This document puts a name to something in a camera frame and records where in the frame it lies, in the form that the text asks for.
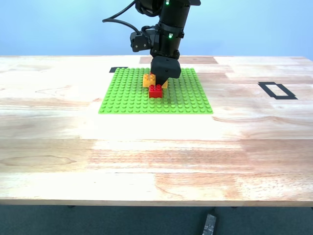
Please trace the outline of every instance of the red lego brick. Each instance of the red lego brick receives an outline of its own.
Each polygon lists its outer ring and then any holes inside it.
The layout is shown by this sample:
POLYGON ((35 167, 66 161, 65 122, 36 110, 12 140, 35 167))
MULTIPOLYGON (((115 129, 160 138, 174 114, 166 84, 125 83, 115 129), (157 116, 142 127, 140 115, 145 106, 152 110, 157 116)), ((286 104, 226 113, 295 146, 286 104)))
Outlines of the red lego brick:
POLYGON ((149 98, 162 98, 162 87, 161 85, 150 85, 149 86, 149 98))

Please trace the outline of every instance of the wooden table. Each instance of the wooden table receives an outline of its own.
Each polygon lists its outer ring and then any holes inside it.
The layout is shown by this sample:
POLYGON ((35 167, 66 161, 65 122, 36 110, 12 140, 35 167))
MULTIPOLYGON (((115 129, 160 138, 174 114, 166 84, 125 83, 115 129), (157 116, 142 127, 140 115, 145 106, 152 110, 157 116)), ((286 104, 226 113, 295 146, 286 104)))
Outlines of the wooden table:
POLYGON ((181 57, 213 115, 97 114, 110 68, 150 60, 0 57, 0 203, 313 206, 312 61, 181 57))

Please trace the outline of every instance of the black cable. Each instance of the black cable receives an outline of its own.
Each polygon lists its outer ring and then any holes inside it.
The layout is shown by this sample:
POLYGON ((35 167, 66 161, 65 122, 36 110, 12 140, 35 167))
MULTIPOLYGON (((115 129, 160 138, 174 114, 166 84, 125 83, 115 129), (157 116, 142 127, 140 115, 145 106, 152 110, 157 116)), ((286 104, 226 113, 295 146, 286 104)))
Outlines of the black cable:
POLYGON ((112 23, 122 24, 122 25, 129 27, 129 28, 132 28, 138 35, 140 34, 139 30, 135 26, 133 26, 132 24, 127 23, 125 21, 120 21, 120 20, 115 20, 115 19, 105 19, 105 20, 102 20, 102 22, 103 23, 112 22, 112 23))
POLYGON ((132 24, 130 23, 127 23, 125 21, 120 21, 120 20, 115 20, 116 17, 122 15, 123 13, 125 13, 127 10, 129 10, 134 4, 136 3, 136 1, 134 0, 131 4, 129 4, 126 8, 124 8, 123 10, 121 10, 119 13, 107 18, 107 19, 104 19, 102 20, 103 23, 106 23, 106 22, 112 22, 112 23, 118 23, 118 24, 122 24, 122 25, 125 25, 129 28, 132 28, 138 35, 140 34, 139 30, 133 26, 132 24))
POLYGON ((136 0, 134 0, 131 4, 129 4, 125 9, 121 10, 119 13, 111 16, 109 19, 115 19, 116 17, 119 17, 123 13, 125 13, 127 10, 129 10, 132 6, 134 6, 136 3, 136 0))

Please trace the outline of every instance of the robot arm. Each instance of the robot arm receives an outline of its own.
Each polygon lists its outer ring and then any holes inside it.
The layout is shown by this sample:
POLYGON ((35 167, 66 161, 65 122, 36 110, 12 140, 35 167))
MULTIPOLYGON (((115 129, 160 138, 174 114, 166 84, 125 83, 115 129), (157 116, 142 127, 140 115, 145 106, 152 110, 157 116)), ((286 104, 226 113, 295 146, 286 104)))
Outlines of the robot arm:
POLYGON ((135 0, 128 9, 134 4, 141 14, 149 17, 159 16, 159 22, 155 26, 144 26, 141 31, 135 30, 131 34, 133 52, 150 50, 153 57, 151 72, 156 75, 156 85, 163 85, 169 77, 179 78, 180 41, 184 38, 190 6, 200 6, 200 0, 135 0))

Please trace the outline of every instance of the green lego baseplate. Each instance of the green lego baseplate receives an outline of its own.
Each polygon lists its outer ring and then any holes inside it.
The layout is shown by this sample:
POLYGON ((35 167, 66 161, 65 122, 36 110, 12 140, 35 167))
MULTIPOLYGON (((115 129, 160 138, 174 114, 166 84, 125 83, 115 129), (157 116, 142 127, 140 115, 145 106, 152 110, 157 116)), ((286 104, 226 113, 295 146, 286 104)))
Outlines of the green lego baseplate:
POLYGON ((150 69, 117 69, 101 104, 100 114, 212 114, 194 69, 181 69, 179 79, 168 79, 163 98, 149 98, 142 87, 150 69))

